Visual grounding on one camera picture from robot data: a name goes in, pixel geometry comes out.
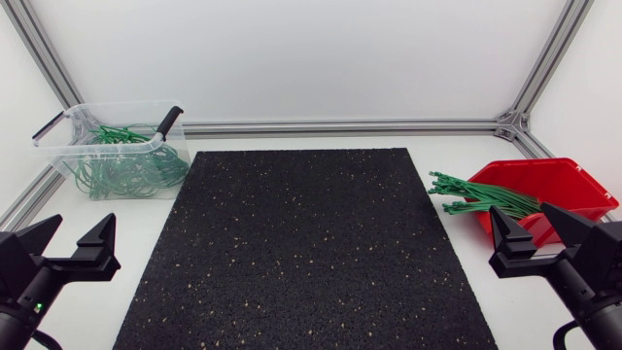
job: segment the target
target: red bin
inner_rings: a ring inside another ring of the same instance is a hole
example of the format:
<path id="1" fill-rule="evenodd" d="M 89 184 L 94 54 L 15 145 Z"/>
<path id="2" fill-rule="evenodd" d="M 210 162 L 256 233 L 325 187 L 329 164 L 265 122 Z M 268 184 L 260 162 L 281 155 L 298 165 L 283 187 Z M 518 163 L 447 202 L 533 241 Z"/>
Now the red bin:
<path id="1" fill-rule="evenodd" d="M 469 180 L 511 188 L 592 221 L 597 221 L 619 204 L 590 174 L 568 158 L 493 161 Z M 492 239 L 490 214 L 476 212 L 475 215 Z M 530 215 L 518 223 L 534 236 L 537 247 L 560 242 L 557 232 L 542 213 Z"/>

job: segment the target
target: white wall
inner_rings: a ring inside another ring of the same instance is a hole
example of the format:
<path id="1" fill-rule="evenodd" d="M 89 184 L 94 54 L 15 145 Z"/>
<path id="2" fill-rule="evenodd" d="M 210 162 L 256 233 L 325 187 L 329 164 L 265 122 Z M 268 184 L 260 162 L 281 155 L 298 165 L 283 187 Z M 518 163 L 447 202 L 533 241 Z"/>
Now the white wall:
<path id="1" fill-rule="evenodd" d="M 30 138 L 60 111 L 58 99 L 6 13 L 0 11 L 0 213 L 47 164 L 30 155 Z"/>
<path id="2" fill-rule="evenodd" d="M 622 1 L 596 0 L 533 110 L 533 132 L 622 201 Z M 622 219 L 622 209 L 614 213 Z"/>
<path id="3" fill-rule="evenodd" d="M 87 102 L 184 120 L 490 119 L 565 0 L 33 0 Z"/>

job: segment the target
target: green zip tie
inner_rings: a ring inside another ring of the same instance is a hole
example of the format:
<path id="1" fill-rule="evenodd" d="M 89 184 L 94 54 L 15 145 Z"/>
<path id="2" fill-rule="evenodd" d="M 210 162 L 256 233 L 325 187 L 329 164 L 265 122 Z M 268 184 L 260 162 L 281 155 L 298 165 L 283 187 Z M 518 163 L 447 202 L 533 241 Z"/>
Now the green zip tie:
<path id="1" fill-rule="evenodd" d="M 455 195 L 473 200 L 443 204 L 443 210 L 449 214 L 489 211 L 493 205 L 518 220 L 540 212 L 537 198 L 513 189 L 472 183 L 436 171 L 431 171 L 430 175 L 437 177 L 437 180 L 432 182 L 434 187 L 428 193 Z"/>
<path id="2" fill-rule="evenodd" d="M 90 130 L 90 144 L 135 144 L 150 140 L 149 137 L 123 128 L 100 125 Z M 149 197 L 161 189 L 181 184 L 190 166 L 180 159 L 177 150 L 163 144 L 156 150 L 142 154 L 118 154 L 85 156 L 72 168 L 76 186 L 88 193 L 90 198 L 102 199 L 111 194 L 119 196 Z"/>

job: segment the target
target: plastic bin handle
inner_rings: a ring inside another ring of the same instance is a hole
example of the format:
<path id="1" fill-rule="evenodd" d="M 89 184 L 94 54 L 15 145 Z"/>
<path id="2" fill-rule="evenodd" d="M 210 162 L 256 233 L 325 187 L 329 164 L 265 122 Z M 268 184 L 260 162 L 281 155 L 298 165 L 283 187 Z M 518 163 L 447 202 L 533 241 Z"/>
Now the plastic bin handle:
<path id="1" fill-rule="evenodd" d="M 45 124 L 41 129 L 39 129 L 36 134 L 32 135 L 32 139 L 35 141 L 39 141 L 39 139 L 41 139 L 50 130 L 50 128 L 52 128 L 52 126 L 60 122 L 60 118 L 63 116 L 64 113 L 65 112 L 58 113 L 56 117 L 52 118 L 51 121 Z"/>
<path id="2" fill-rule="evenodd" d="M 173 123 L 177 120 L 177 117 L 179 117 L 182 113 L 184 113 L 184 110 L 177 106 L 174 106 L 170 111 L 168 111 L 168 114 L 164 117 L 164 120 L 159 124 L 157 130 L 155 131 L 162 134 L 162 141 L 166 141 L 166 134 L 168 133 L 168 130 L 171 129 L 171 126 L 173 126 Z"/>

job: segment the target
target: black rubber mat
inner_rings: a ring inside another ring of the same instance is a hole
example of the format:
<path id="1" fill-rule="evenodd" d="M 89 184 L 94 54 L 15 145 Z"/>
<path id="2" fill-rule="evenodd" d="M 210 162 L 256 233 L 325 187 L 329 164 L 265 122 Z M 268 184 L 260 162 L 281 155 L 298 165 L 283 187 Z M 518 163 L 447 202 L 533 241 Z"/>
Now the black rubber mat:
<path id="1" fill-rule="evenodd" d="M 405 149 L 197 154 L 115 347 L 497 348 Z"/>

